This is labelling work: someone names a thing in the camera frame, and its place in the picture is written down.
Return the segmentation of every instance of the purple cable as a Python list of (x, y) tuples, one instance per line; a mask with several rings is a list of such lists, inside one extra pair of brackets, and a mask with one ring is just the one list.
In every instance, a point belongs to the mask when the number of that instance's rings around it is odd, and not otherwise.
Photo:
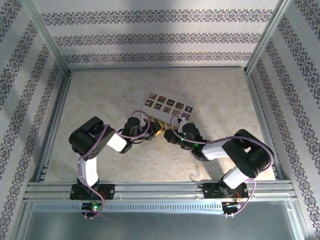
[(123, 137), (123, 138), (125, 138), (125, 139), (137, 139), (137, 138), (142, 137), (143, 135), (145, 135), (145, 134), (148, 132), (148, 130), (149, 130), (149, 128), (150, 128), (150, 119), (149, 119), (148, 114), (145, 113), (144, 111), (137, 110), (137, 111), (134, 111), (134, 112), (131, 114), (131, 117), (133, 117), (135, 113), (142, 113), (143, 115), (146, 116), (146, 119), (148, 120), (148, 127), (146, 128), (146, 130), (145, 130), (143, 133), (141, 133), (141, 134), (138, 135), (138, 136), (125, 136), (125, 135), (122, 135), (122, 134), (120, 134), (120, 133), (117, 132), (117, 134), (118, 134), (120, 137)]
[(261, 142), (257, 141), (257, 140), (254, 140), (252, 138), (249, 138), (249, 137), (245, 137), (245, 136), (227, 136), (227, 137), (224, 137), (224, 138), (220, 138), (220, 139), (217, 139), (217, 140), (213, 140), (213, 141), (193, 141), (193, 140), (189, 140), (189, 139), (184, 139), (184, 138), (181, 138), (181, 136), (174, 130), (173, 128), (173, 125), (172, 125), (172, 120), (174, 119), (174, 117), (179, 117), (180, 115), (184, 115), (184, 113), (179, 113), (177, 115), (174, 115), (171, 119), (170, 119), (170, 127), (171, 127), (171, 130), (172, 132), (174, 133), (174, 135), (176, 135), (179, 139), (181, 139), (182, 141), (186, 141), (188, 143), (192, 143), (192, 144), (203, 144), (203, 145), (206, 145), (206, 144), (216, 144), (216, 143), (219, 143), (219, 142), (222, 142), (222, 141), (225, 141), (225, 140), (230, 140), (230, 139), (242, 139), (242, 140), (247, 140), (249, 142), (252, 142), (254, 144), (257, 144), (259, 145), (260, 147), (262, 147), (268, 154), (269, 154), (269, 157), (270, 157), (270, 163), (269, 165), (264, 168), (261, 173), (263, 173), (264, 171), (268, 170), (273, 164), (274, 164), (274, 156), (272, 155), (271, 151), (264, 145), (262, 144)]
[(102, 137), (104, 136), (108, 126), (109, 126), (109, 124), (106, 124), (104, 126), (104, 129), (102, 130), (102, 132), (101, 132), (100, 136), (98, 137), (98, 139), (95, 141), (95, 143), (92, 145), (92, 147), (89, 149), (89, 151), (86, 154), (84, 154), (81, 157), (79, 157), (79, 161), (78, 161), (78, 172), (79, 172), (80, 178), (84, 182), (84, 185), (86, 185), (86, 187), (88, 189), (90, 189), (92, 192), (94, 192), (94, 194), (98, 195), (99, 198), (101, 198), (101, 200), (102, 200), (101, 210), (98, 211), (98, 212), (95, 212), (95, 211), (92, 211), (92, 210), (86, 211), (85, 214), (84, 214), (84, 218), (85, 219), (87, 218), (87, 214), (88, 213), (95, 213), (95, 215), (91, 216), (90, 219), (94, 219), (95, 217), (97, 217), (105, 209), (106, 202), (105, 202), (105, 199), (101, 196), (101, 194), (98, 193), (96, 190), (94, 190), (92, 187), (90, 187), (89, 184), (84, 180), (84, 176), (83, 176), (83, 173), (81, 171), (81, 161), (83, 159), (85, 159), (86, 157), (88, 157), (92, 153), (92, 151), (97, 147), (97, 145), (101, 141)]
[(245, 209), (245, 207), (247, 206), (249, 200), (252, 198), (252, 196), (253, 196), (253, 194), (254, 194), (254, 192), (255, 192), (255, 190), (256, 190), (256, 187), (257, 187), (257, 182), (256, 182), (256, 180), (254, 180), (254, 179), (252, 179), (252, 178), (249, 178), (249, 179), (246, 180), (245, 182), (246, 182), (246, 183), (253, 182), (252, 192), (250, 193), (248, 199), (245, 201), (244, 205), (243, 205), (237, 212), (235, 212), (235, 213), (233, 213), (233, 214), (227, 214), (227, 215), (226, 215), (227, 217), (233, 217), (233, 216), (239, 214), (243, 209)]

